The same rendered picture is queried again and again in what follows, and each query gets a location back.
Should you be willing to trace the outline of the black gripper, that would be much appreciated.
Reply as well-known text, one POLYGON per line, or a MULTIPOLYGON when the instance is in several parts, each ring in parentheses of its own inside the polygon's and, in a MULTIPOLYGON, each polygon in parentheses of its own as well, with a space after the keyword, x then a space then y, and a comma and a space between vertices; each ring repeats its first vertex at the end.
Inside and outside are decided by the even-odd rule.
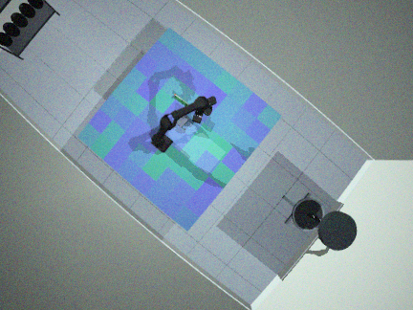
POLYGON ((193 122, 196 122, 196 123, 201 123, 202 118, 200 118, 199 116, 203 116, 204 112, 205 112, 205 111, 203 111, 203 112, 198 111, 198 112, 197 112, 197 110, 196 110, 196 111, 195 111, 196 116, 193 116, 192 121, 193 121, 193 122), (198 115, 198 116, 197 116, 197 115, 198 115))

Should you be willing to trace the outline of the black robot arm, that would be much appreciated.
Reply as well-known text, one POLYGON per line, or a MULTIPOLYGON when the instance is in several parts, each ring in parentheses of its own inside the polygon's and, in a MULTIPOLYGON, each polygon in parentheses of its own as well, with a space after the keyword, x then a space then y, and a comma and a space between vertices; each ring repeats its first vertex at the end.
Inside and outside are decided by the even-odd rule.
POLYGON ((172 129, 176 123, 177 120, 192 112, 197 110, 200 112, 204 112, 204 114, 206 114, 207 116, 210 116, 211 112, 212 112, 212 105, 217 103, 217 100, 215 97, 210 97, 209 99, 206 99, 206 97, 198 97, 195 101, 193 101, 192 103, 178 109, 178 110, 173 110, 171 113, 169 114, 164 114, 161 118, 160 118, 160 128, 157 132, 157 134, 154 134, 154 136, 152 137, 152 141, 153 141, 153 145, 158 148, 158 147, 162 147, 163 143, 164 143, 164 134, 166 131, 172 129), (173 117, 173 122, 170 121, 170 119, 167 117, 168 115, 172 115, 173 117))

